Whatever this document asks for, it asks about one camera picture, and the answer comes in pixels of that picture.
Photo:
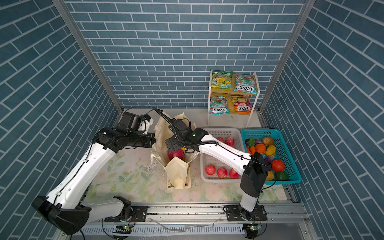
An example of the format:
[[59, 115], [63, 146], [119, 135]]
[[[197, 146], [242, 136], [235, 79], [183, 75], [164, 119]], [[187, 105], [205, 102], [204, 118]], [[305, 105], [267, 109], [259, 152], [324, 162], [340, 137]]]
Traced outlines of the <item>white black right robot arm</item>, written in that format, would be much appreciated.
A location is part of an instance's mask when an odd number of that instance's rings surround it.
[[191, 125], [186, 125], [181, 119], [166, 117], [165, 120], [174, 134], [165, 140], [170, 151], [196, 151], [212, 156], [234, 169], [241, 176], [240, 187], [243, 191], [239, 209], [235, 214], [246, 221], [268, 220], [265, 208], [258, 204], [268, 175], [268, 166], [261, 154], [241, 152], [220, 142], [204, 129], [192, 130]]

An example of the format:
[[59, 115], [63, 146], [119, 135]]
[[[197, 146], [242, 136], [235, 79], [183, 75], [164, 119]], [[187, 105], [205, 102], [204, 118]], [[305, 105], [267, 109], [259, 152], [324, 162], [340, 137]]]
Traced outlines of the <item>cream canvas grocery bag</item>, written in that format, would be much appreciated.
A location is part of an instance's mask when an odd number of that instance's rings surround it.
[[184, 160], [177, 157], [172, 161], [168, 158], [168, 149], [165, 140], [172, 137], [174, 134], [169, 129], [169, 124], [160, 118], [155, 126], [156, 143], [151, 147], [151, 161], [159, 162], [164, 167], [167, 173], [167, 188], [168, 189], [188, 189], [191, 187], [191, 177], [189, 175], [190, 165], [198, 156], [198, 152], [188, 154], [184, 152]]

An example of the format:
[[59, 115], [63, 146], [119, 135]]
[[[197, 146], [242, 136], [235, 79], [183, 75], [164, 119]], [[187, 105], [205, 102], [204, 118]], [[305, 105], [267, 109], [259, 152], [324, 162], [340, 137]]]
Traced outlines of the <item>pink dragon fruit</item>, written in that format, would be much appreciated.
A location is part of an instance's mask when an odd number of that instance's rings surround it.
[[168, 152], [168, 158], [170, 161], [172, 161], [175, 157], [180, 160], [184, 160], [184, 151], [182, 149], [179, 149], [177, 151]]

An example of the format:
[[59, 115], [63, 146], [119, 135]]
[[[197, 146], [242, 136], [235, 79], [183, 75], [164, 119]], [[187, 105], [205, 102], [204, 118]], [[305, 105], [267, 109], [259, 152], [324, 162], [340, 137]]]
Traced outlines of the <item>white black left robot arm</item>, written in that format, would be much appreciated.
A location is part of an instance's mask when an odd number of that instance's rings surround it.
[[115, 128], [103, 128], [96, 133], [77, 165], [46, 196], [37, 196], [32, 207], [66, 235], [73, 235], [85, 224], [99, 219], [116, 217], [121, 222], [130, 221], [132, 203], [121, 196], [98, 203], [82, 199], [101, 168], [119, 151], [127, 147], [152, 147], [156, 142], [155, 135], [148, 131], [152, 124], [149, 115], [123, 113]]

